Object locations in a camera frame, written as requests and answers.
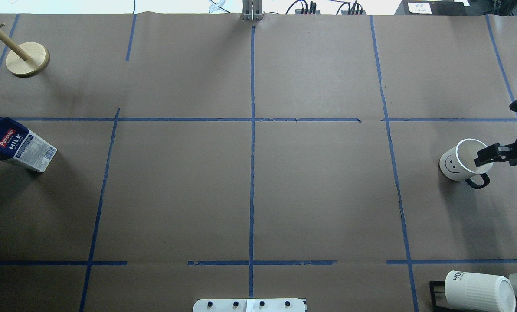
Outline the white smiley face mug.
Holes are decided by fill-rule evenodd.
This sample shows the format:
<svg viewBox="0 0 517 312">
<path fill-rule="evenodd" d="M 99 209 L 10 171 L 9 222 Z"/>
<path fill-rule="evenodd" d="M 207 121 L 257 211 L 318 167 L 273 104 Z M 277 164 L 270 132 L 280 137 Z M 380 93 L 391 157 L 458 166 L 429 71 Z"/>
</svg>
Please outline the white smiley face mug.
<svg viewBox="0 0 517 312">
<path fill-rule="evenodd" d="M 450 180 L 466 182 L 473 189 L 482 189 L 489 185 L 488 171 L 492 163 L 476 166 L 478 151 L 487 145 L 480 140 L 467 138 L 458 142 L 453 148 L 441 155 L 438 168 Z"/>
</svg>

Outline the blue white milk carton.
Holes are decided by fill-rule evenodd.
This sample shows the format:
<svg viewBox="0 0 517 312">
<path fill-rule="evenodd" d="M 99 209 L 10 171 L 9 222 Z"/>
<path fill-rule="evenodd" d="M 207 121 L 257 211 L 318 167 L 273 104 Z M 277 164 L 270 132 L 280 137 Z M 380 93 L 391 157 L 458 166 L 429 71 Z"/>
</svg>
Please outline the blue white milk carton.
<svg viewBox="0 0 517 312">
<path fill-rule="evenodd" d="M 0 117 L 0 161 L 45 172 L 57 149 L 14 119 Z"/>
</svg>

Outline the aluminium frame post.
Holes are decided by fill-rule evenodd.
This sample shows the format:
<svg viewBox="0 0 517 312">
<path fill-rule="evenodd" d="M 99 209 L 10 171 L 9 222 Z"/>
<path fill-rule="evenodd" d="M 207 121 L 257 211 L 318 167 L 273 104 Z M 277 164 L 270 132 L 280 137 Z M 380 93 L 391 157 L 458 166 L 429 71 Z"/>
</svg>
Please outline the aluminium frame post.
<svg viewBox="0 0 517 312">
<path fill-rule="evenodd" d="M 242 20 L 262 20 L 264 18 L 262 0 L 242 1 Z"/>
</svg>

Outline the wooden mug tree stand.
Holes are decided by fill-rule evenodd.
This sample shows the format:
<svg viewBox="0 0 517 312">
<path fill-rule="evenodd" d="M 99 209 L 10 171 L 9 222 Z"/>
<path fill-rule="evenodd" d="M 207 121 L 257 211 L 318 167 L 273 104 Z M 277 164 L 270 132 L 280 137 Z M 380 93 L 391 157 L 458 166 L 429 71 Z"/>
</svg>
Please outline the wooden mug tree stand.
<svg viewBox="0 0 517 312">
<path fill-rule="evenodd" d="M 1 30 L 2 27 L 3 24 L 0 24 L 0 41 L 10 49 L 5 59 L 5 65 L 14 76 L 32 77 L 48 67 L 50 54 L 42 44 L 36 42 L 17 44 Z"/>
</svg>

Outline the black box with label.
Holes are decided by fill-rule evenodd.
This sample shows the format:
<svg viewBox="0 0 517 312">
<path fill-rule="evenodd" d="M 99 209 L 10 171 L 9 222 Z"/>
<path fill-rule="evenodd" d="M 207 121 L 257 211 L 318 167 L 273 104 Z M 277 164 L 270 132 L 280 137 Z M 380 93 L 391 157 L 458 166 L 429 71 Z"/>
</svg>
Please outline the black box with label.
<svg viewBox="0 0 517 312">
<path fill-rule="evenodd" d="M 431 15 L 431 16 L 467 16 L 463 2 L 452 0 L 402 0 L 395 11 L 395 16 Z"/>
</svg>

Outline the white ribbed mug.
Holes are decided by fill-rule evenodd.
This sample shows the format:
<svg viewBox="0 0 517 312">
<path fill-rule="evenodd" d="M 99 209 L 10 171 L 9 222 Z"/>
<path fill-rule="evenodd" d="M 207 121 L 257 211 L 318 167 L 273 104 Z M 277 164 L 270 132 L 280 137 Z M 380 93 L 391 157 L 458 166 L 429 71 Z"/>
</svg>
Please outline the white ribbed mug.
<svg viewBox="0 0 517 312">
<path fill-rule="evenodd" d="M 445 298 L 456 310 L 514 312 L 516 294 L 510 279 L 500 275 L 450 271 L 445 277 Z"/>
</svg>

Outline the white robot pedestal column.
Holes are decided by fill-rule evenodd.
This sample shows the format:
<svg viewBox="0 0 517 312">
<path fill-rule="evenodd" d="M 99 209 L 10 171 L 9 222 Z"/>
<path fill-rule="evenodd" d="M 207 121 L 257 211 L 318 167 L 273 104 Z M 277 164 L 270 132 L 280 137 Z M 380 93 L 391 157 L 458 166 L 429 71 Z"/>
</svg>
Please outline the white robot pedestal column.
<svg viewBox="0 0 517 312">
<path fill-rule="evenodd" d="M 199 299 L 193 312 L 306 312 L 305 299 L 300 298 L 237 298 Z"/>
</svg>

